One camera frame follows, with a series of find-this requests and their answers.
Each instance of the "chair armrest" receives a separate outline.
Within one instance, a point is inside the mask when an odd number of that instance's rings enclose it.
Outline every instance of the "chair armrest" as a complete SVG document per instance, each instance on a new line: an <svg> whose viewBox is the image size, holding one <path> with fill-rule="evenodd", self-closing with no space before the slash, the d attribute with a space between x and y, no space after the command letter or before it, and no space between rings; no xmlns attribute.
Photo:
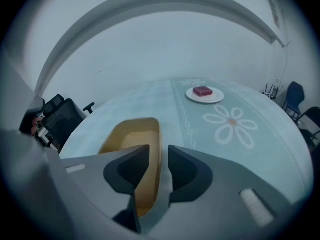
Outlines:
<svg viewBox="0 0 320 240"><path fill-rule="evenodd" d="M83 109L83 111L87 111L88 110L88 112L90 113L90 114L92 114L93 113L93 111L92 111L92 106L94 106L95 105L95 103L94 102L92 102L91 104L89 104L88 106L86 106L84 109Z"/></svg>

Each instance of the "black office chair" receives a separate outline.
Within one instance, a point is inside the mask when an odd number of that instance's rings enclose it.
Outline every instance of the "black office chair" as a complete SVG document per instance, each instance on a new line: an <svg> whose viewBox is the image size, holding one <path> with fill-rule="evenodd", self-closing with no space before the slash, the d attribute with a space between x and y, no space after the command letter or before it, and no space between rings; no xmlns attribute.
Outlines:
<svg viewBox="0 0 320 240"><path fill-rule="evenodd" d="M288 90L286 92L286 98L285 98L285 102L283 104L282 109L284 109L286 105L286 109L284 111L286 112L287 109L289 108L294 112L294 114L292 115L292 118L294 118L296 114L298 117L299 115L301 115L299 105L304 100L305 100L304 88L297 82L292 82L289 85Z"/></svg>
<svg viewBox="0 0 320 240"><path fill-rule="evenodd" d="M91 107L94 104L91 103L83 111L88 110L91 114L93 112ZM60 94L45 104L43 115L45 118L42 120L42 125L59 142L61 149L83 121L72 99L65 100Z"/></svg>
<svg viewBox="0 0 320 240"><path fill-rule="evenodd" d="M295 123L298 125L298 121L302 117L308 117L311 121L313 121L318 127L320 127L320 107L314 106L309 108L305 113L303 113L301 116L299 116L296 120ZM313 142L314 139L317 139L316 135L320 133L320 130L311 133L307 129L299 129L303 138L305 139L305 142L307 143L308 147L315 148L316 145Z"/></svg>

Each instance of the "white plate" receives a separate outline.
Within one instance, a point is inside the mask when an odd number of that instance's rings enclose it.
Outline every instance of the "white plate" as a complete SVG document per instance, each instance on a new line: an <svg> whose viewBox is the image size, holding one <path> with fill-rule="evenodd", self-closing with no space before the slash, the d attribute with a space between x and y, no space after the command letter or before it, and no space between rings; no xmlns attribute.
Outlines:
<svg viewBox="0 0 320 240"><path fill-rule="evenodd" d="M222 91L213 87L209 87L209 86L207 87L213 91L213 94L204 96L204 97L199 97L194 93L194 88L190 88L189 90L186 91L186 96L189 99L196 102L200 102L200 103L217 103L222 101L225 98L225 95Z"/></svg>

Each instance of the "curved wall molding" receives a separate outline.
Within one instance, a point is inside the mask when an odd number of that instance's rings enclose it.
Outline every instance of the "curved wall molding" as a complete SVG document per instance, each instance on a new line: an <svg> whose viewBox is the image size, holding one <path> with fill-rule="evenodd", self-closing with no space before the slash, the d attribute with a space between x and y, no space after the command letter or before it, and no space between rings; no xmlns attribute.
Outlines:
<svg viewBox="0 0 320 240"><path fill-rule="evenodd" d="M107 0L81 17L62 36L46 60L35 93L42 95L61 65L84 43L129 19L157 12L197 12L218 16L254 32L268 43L282 38L251 10L234 0Z"/></svg>

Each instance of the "blue plastic chair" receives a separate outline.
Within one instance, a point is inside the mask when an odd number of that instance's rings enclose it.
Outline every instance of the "blue plastic chair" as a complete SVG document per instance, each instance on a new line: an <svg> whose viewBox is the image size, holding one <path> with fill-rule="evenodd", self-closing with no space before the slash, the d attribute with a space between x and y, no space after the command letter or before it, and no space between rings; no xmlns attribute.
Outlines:
<svg viewBox="0 0 320 240"><path fill-rule="evenodd" d="M283 104L282 109L284 109L286 105L286 109L284 110L285 112L289 108L294 112L292 116L293 118L295 117L295 114L299 116L301 115L299 105L304 100L305 100L304 88L297 82L292 82L289 85L288 90L286 92L286 98L285 98L285 102Z"/></svg>

